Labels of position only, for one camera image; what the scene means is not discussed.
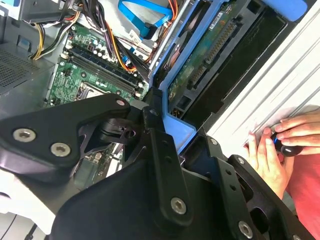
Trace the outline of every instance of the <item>hex bolt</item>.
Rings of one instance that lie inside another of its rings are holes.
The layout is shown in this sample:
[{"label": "hex bolt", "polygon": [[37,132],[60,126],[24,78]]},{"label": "hex bolt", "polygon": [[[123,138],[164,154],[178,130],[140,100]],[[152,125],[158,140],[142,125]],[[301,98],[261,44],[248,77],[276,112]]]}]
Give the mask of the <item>hex bolt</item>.
[{"label": "hex bolt", "polygon": [[301,240],[301,238],[298,235],[293,235],[293,240]]},{"label": "hex bolt", "polygon": [[238,161],[239,161],[239,163],[241,163],[241,164],[245,164],[245,160],[243,160],[241,157],[238,157]]},{"label": "hex bolt", "polygon": [[36,133],[29,128],[19,128],[13,132],[13,138],[22,143],[29,143],[36,139]]},{"label": "hex bolt", "polygon": [[150,111],[150,113],[152,113],[153,115],[158,116],[158,113],[157,113],[156,110],[154,110],[153,108],[151,108],[149,111]]},{"label": "hex bolt", "polygon": [[180,215],[183,215],[187,212],[187,206],[185,202],[178,197],[173,197],[171,199],[171,208]]},{"label": "hex bolt", "polygon": [[122,100],[117,100],[116,103],[119,104],[120,106],[124,106],[125,105],[125,102],[122,101]]},{"label": "hex bolt", "polygon": [[250,226],[245,221],[239,221],[239,229],[240,232],[247,238],[252,239],[254,236],[254,233],[252,232]]},{"label": "hex bolt", "polygon": [[63,142],[52,144],[50,150],[51,153],[57,157],[66,157],[71,153],[71,148]]},{"label": "hex bolt", "polygon": [[218,142],[217,142],[215,139],[213,139],[213,138],[211,138],[211,142],[212,142],[214,145],[218,145]]}]

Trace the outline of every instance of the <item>motherboard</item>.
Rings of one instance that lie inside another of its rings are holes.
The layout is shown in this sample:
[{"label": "motherboard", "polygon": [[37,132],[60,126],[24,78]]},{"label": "motherboard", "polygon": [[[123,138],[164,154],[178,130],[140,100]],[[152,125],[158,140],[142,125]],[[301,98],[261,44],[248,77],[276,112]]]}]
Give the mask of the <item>motherboard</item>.
[{"label": "motherboard", "polygon": [[[129,103],[142,100],[149,84],[136,72],[125,71],[116,58],[109,57],[106,42],[95,32],[76,24],[67,36],[64,50],[56,65],[46,108],[114,93]],[[106,150],[81,159],[74,175],[80,190],[88,188],[121,168],[121,153],[115,157],[115,143]]]}]

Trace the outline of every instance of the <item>finger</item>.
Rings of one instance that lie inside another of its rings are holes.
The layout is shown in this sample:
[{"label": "finger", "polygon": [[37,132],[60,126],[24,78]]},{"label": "finger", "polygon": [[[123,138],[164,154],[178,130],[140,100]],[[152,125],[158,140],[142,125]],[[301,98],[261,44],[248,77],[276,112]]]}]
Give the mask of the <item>finger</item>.
[{"label": "finger", "polygon": [[[305,112],[305,113],[303,113],[302,115],[315,115],[315,114],[319,114],[319,113],[320,113],[320,107],[319,107],[317,110]],[[290,120],[290,119],[293,119],[293,118],[295,118],[295,116],[281,119],[281,120],[280,120],[280,123],[286,122],[286,121],[288,121],[288,120]]]},{"label": "finger", "polygon": [[270,172],[274,172],[275,170],[281,167],[281,164],[277,155],[274,142],[271,140],[271,138],[268,137],[265,139],[265,147],[269,170]]},{"label": "finger", "polygon": [[299,153],[299,155],[311,155],[311,154],[320,154],[320,147],[305,146],[303,147],[302,152]]},{"label": "finger", "polygon": [[302,137],[315,134],[320,134],[320,122],[306,123],[296,126],[287,131],[278,133],[276,137],[279,140],[283,140],[292,137]]},{"label": "finger", "polygon": [[320,147],[320,134],[285,138],[281,143],[286,146]]},{"label": "finger", "polygon": [[317,123],[317,122],[320,122],[320,114],[296,116],[277,125],[275,127],[275,131],[277,133],[281,133],[283,131],[292,129],[302,124]]},{"label": "finger", "polygon": [[269,138],[271,135],[270,128],[265,128],[263,130],[260,143],[257,150],[257,160],[258,160],[258,168],[261,170],[268,170],[268,162],[267,162],[267,150],[266,150],[266,138]]},{"label": "finger", "polygon": [[240,156],[242,156],[244,159],[246,159],[246,160],[248,161],[248,159],[250,158],[249,147],[244,146],[244,147],[241,149]]},{"label": "finger", "polygon": [[292,172],[294,171],[294,163],[295,163],[295,157],[294,156],[291,156],[291,157],[285,157],[284,158],[284,169],[285,169],[285,172],[287,174],[287,176],[291,177],[292,175]]},{"label": "finger", "polygon": [[248,151],[249,158],[248,162],[254,170],[258,169],[258,160],[257,160],[257,140],[256,136],[253,134],[249,134],[248,137]]}]

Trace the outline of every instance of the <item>fingernail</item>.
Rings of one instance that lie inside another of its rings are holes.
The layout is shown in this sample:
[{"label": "fingernail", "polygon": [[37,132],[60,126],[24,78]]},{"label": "fingernail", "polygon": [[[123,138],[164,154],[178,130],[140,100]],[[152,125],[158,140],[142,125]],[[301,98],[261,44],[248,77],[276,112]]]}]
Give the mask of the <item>fingernail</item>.
[{"label": "fingernail", "polygon": [[281,141],[281,143],[282,143],[283,145],[286,145],[286,144],[289,144],[289,143],[290,143],[290,141],[289,141],[289,140],[287,140],[287,139],[284,139],[284,140],[282,140],[282,141]]},{"label": "fingernail", "polygon": [[271,138],[266,138],[265,139],[265,143],[268,144],[268,145],[271,145],[272,144]]},{"label": "fingernail", "polygon": [[252,134],[249,134],[249,137],[248,137],[248,139],[250,140],[250,141],[254,141],[255,140],[255,136],[254,135],[252,135]]},{"label": "fingernail", "polygon": [[285,138],[285,136],[282,133],[280,133],[280,134],[276,135],[276,138],[279,139],[279,140],[282,140],[282,139]]},{"label": "fingernail", "polygon": [[263,134],[269,134],[270,133],[270,128],[266,127],[264,130],[263,130]]},{"label": "fingernail", "polygon": [[290,117],[287,117],[287,118],[281,119],[281,120],[280,120],[280,123],[284,123],[284,122],[288,121],[289,119],[290,119]]},{"label": "fingernail", "polygon": [[281,125],[278,125],[278,126],[276,126],[275,128],[274,128],[274,130],[276,131],[276,132],[281,132],[282,131],[282,126]]}]

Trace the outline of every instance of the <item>red shirt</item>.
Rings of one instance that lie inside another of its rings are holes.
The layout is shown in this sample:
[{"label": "red shirt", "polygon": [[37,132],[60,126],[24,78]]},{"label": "red shirt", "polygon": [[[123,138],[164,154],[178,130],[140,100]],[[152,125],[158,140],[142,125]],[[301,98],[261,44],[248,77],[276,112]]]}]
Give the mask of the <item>red shirt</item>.
[{"label": "red shirt", "polygon": [[295,157],[287,189],[300,222],[320,240],[320,154]]}]

